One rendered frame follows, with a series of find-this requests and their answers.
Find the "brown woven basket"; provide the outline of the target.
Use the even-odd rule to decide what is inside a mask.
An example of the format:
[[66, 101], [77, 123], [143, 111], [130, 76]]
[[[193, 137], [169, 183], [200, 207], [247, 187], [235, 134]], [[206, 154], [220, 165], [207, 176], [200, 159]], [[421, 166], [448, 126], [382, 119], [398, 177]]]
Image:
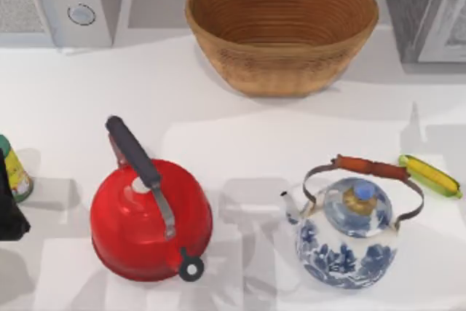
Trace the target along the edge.
[[216, 73], [250, 97], [329, 87], [368, 41], [376, 0], [186, 0], [186, 21]]

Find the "blue and white kettle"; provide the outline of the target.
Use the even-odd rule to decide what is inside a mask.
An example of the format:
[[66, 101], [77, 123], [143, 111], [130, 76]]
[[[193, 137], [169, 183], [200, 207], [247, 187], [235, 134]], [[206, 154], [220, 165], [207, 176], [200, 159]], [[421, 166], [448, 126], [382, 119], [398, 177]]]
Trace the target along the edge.
[[315, 194], [303, 184], [307, 199], [303, 208], [290, 191], [280, 195], [296, 255], [305, 270], [326, 285], [367, 288], [382, 279], [392, 264], [401, 222], [420, 214], [423, 207], [394, 215], [387, 193], [364, 177], [396, 180], [419, 196], [424, 193], [405, 167], [340, 154], [327, 165], [309, 170], [304, 178], [332, 170], [347, 170], [355, 176], [341, 178]]

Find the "microwave knob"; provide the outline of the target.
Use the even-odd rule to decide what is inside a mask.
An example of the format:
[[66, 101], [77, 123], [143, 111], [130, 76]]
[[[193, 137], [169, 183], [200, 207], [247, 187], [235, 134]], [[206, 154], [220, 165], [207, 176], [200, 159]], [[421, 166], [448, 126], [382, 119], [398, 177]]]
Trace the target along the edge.
[[71, 22], [80, 26], [92, 25], [96, 20], [94, 10], [86, 4], [77, 4], [76, 6], [69, 7], [67, 15]]

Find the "yellow corn cob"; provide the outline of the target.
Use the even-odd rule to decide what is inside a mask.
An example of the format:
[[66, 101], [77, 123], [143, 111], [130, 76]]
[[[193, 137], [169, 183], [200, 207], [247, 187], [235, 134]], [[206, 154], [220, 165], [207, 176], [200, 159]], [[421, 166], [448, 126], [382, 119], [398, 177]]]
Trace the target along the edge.
[[444, 197], [463, 197], [458, 181], [427, 162], [410, 154], [402, 154], [398, 157], [398, 164], [405, 167], [415, 180], [434, 192]]

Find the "green and yellow can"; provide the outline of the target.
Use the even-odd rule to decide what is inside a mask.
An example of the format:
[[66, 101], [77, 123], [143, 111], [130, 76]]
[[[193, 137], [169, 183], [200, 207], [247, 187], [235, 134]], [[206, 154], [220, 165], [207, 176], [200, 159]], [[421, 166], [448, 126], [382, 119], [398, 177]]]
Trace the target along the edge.
[[33, 191], [33, 179], [24, 169], [7, 137], [2, 134], [0, 134], [0, 148], [4, 155], [8, 182], [13, 197], [16, 202], [22, 202]]

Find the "pale microwave oven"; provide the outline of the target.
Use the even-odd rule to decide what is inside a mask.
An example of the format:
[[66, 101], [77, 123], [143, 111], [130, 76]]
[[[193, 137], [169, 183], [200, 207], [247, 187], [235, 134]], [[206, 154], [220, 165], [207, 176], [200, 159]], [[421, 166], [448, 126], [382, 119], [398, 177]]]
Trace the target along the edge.
[[[96, 20], [80, 26], [71, 22], [69, 7], [86, 4]], [[114, 16], [103, 0], [0, 0], [0, 48], [104, 48], [114, 41]]]

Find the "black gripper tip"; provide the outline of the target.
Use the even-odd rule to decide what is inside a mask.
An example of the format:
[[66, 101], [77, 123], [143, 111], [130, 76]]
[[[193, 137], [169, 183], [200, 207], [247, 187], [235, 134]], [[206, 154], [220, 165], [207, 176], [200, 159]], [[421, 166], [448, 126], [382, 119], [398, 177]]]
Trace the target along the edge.
[[31, 225], [13, 197], [0, 148], [0, 242], [19, 241], [30, 229]]

